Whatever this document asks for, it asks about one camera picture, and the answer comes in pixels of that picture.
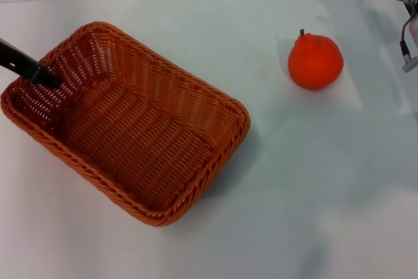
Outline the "orange toy fruit with stem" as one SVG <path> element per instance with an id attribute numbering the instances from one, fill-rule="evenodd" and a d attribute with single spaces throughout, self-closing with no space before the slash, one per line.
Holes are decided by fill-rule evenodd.
<path id="1" fill-rule="evenodd" d="M 307 90 L 320 90 L 340 76 L 344 59 L 332 39 L 301 29 L 289 53 L 287 67 L 296 85 Z"/>

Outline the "orange woven plastic basket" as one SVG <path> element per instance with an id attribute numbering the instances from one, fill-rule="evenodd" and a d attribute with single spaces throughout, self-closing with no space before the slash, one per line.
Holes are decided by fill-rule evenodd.
<path id="1" fill-rule="evenodd" d="M 250 128 L 238 100 L 105 22 L 80 27 L 41 63 L 61 86 L 18 78 L 1 94 L 3 113 L 148 225 L 180 219 Z"/>

